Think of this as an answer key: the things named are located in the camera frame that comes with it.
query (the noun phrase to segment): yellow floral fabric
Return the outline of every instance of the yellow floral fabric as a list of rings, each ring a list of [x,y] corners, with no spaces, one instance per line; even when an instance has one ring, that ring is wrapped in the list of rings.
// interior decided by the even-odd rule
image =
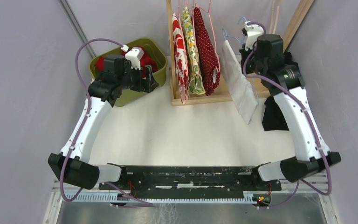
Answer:
[[[202,84],[202,76],[200,71],[200,56],[198,54],[197,46],[195,46],[194,28],[187,6],[183,9],[182,12],[182,28],[185,35],[187,54],[190,61],[189,93],[201,95],[205,93],[205,89]]]

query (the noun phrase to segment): laundry basket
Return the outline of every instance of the laundry basket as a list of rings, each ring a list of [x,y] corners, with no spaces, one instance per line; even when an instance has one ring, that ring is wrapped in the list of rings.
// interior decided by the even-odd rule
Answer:
[[[146,53],[157,63],[158,71],[153,73],[153,77],[158,82],[158,85],[161,87],[164,85],[166,80],[166,67],[167,67],[167,59],[166,56],[163,54],[161,49],[156,45],[154,41],[148,38],[141,38],[137,39],[135,41],[132,41],[130,43],[126,44],[128,47],[136,47],[136,46],[142,46]],[[111,51],[108,51],[100,56],[105,57],[106,55],[121,54],[121,49],[116,48]],[[97,56],[90,62],[90,72],[93,76],[93,78],[96,78],[99,71],[96,69],[95,64],[98,61],[99,57]],[[115,106],[124,106],[127,103],[134,101],[144,95],[146,95],[146,92],[137,92],[132,90],[124,90],[122,95],[116,100]]]

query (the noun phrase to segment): wooden clothes rack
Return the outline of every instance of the wooden clothes rack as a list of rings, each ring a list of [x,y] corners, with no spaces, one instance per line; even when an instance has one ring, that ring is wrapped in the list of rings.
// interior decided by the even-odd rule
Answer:
[[[298,28],[301,25],[301,22],[305,18],[309,8],[311,7],[314,0],[301,0],[297,6],[296,11],[294,12],[288,27],[286,28],[285,34],[283,36],[283,50],[290,45],[294,35],[296,34]],[[232,101],[231,95],[228,91],[228,87],[226,82],[224,81],[223,75],[220,76],[220,84],[214,90],[211,96],[190,94],[189,99],[185,104],[182,104],[180,100],[179,93],[179,84],[175,71],[175,57],[174,57],[174,43],[173,43],[173,34],[172,34],[172,0],[166,0],[166,9],[167,9],[167,18],[168,18],[168,32],[169,32],[169,45],[170,45],[170,53],[171,53],[171,68],[169,69],[169,74],[171,74],[170,78],[170,86],[171,86],[171,100],[172,106],[180,106],[180,105],[194,105],[194,104],[206,104],[206,103],[216,103],[216,102],[224,102],[224,101]],[[255,79],[255,89],[260,98],[269,97],[269,91],[265,88],[260,79]]]

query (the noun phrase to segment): black fabric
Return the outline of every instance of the black fabric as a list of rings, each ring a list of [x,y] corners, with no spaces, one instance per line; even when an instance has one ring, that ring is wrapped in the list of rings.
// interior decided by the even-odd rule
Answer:
[[[265,112],[263,116],[263,128],[265,131],[282,130],[288,131],[285,117],[282,114],[278,104],[276,104],[274,97],[268,97],[264,103]]]

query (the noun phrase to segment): white garment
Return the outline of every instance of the white garment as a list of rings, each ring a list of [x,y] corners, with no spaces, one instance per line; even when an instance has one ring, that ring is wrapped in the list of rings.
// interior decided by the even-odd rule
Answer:
[[[253,92],[252,84],[242,74],[241,65],[227,40],[223,43],[222,52],[220,56],[222,75],[238,113],[249,124],[258,105],[258,100]]]

